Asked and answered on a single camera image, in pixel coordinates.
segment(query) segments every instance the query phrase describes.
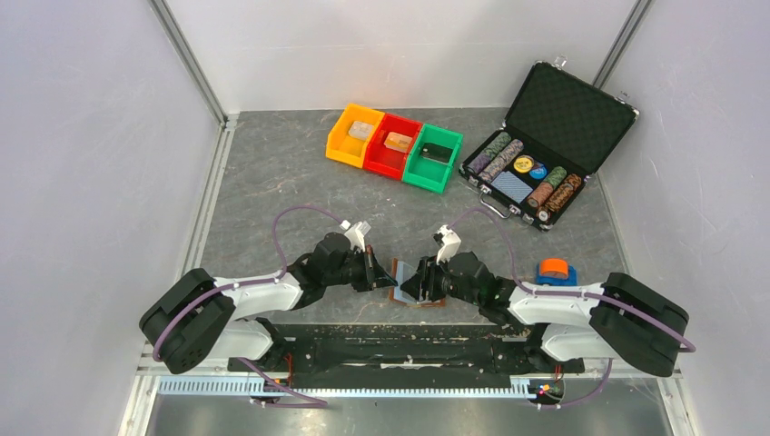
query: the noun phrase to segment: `yellow poker chip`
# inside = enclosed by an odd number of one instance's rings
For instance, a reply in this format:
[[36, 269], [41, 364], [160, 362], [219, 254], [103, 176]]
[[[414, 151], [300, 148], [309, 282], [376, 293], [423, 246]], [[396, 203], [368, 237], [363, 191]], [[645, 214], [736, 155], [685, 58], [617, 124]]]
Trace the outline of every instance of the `yellow poker chip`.
[[535, 166], [535, 160], [527, 155], [517, 157], [513, 163], [513, 168], [520, 173], [526, 173], [533, 166]]

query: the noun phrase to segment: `blue poker chip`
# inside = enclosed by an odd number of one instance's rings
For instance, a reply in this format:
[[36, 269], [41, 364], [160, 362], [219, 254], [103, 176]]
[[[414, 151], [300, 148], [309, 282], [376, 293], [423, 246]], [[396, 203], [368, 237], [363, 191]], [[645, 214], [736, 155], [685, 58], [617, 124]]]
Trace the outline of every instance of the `blue poker chip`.
[[548, 174], [548, 170], [546, 169], [545, 165], [540, 162], [535, 162], [535, 166], [529, 170], [529, 175], [535, 180], [544, 179], [546, 174]]

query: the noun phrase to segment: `black briefcase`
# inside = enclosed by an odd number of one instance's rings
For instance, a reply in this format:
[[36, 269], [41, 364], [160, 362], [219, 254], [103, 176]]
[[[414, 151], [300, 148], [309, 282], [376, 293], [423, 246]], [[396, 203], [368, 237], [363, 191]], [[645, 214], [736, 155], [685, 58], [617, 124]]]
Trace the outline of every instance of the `black briefcase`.
[[553, 228], [639, 117], [563, 66], [535, 63], [502, 127], [459, 168], [487, 207], [503, 218], [520, 215], [542, 231]]

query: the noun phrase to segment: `case lid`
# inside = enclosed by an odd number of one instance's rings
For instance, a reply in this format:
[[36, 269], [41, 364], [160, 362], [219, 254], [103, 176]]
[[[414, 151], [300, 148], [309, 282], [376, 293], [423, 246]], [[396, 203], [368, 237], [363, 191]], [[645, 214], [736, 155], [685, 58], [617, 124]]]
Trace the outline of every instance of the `case lid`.
[[634, 107], [547, 62], [532, 66], [506, 115], [586, 174], [595, 173], [638, 117]]

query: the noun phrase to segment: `white cable tray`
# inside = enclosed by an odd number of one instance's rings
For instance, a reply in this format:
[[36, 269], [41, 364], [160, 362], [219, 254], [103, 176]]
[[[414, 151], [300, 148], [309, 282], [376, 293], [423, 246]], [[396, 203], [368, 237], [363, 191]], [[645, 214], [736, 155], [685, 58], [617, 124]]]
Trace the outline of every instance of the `white cable tray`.
[[[450, 389], [297, 389], [295, 391], [322, 398], [519, 398], [532, 399], [527, 379], [511, 379], [510, 388], [450, 388]], [[162, 395], [219, 395], [282, 397], [287, 394], [265, 391], [259, 377], [163, 376], [158, 393]]]

